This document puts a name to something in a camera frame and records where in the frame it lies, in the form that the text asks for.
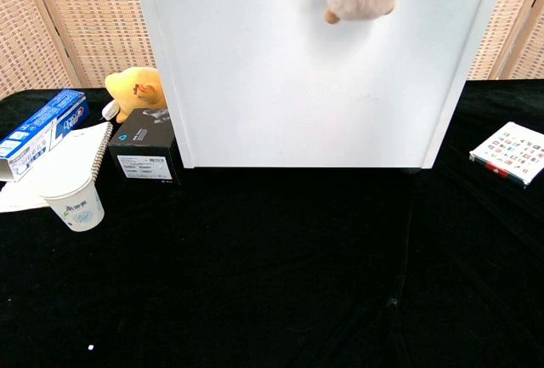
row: toothpaste box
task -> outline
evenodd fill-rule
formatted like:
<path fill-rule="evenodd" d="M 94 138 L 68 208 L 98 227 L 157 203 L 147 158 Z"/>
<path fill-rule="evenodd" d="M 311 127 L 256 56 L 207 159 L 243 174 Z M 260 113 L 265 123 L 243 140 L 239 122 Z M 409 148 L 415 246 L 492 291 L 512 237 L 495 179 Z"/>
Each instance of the toothpaste box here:
<path fill-rule="evenodd" d="M 89 115 L 85 94 L 64 89 L 0 142 L 0 181 L 17 181 Z"/>

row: white paper cup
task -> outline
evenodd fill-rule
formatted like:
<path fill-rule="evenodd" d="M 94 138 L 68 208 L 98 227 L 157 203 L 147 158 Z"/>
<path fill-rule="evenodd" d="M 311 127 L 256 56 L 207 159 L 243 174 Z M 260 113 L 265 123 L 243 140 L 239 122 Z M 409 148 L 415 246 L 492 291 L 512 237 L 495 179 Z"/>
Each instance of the white paper cup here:
<path fill-rule="evenodd" d="M 104 208 L 94 181 L 89 177 L 81 188 L 69 194 L 41 197 L 71 230 L 83 232 L 94 228 L 104 218 Z"/>

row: white board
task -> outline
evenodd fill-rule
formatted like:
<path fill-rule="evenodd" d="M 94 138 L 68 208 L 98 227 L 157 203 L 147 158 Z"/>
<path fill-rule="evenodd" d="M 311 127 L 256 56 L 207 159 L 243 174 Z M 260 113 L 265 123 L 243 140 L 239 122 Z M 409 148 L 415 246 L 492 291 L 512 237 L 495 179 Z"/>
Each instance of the white board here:
<path fill-rule="evenodd" d="M 496 0 L 140 0 L 186 167 L 431 167 Z"/>

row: black cloth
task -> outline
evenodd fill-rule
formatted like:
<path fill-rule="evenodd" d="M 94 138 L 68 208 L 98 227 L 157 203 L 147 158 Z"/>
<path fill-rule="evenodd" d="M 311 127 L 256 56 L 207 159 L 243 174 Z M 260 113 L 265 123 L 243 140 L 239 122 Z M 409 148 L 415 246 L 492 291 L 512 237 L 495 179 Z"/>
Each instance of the black cloth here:
<path fill-rule="evenodd" d="M 415 176 L 196 169 L 173 186 L 106 156 L 97 228 L 1 215 L 0 366 L 543 366 L 544 177 L 522 190 L 468 160 L 507 121 L 544 132 L 543 83 L 469 82 Z M 1 101 L 0 138 L 55 94 Z M 109 97 L 86 94 L 87 126 Z"/>

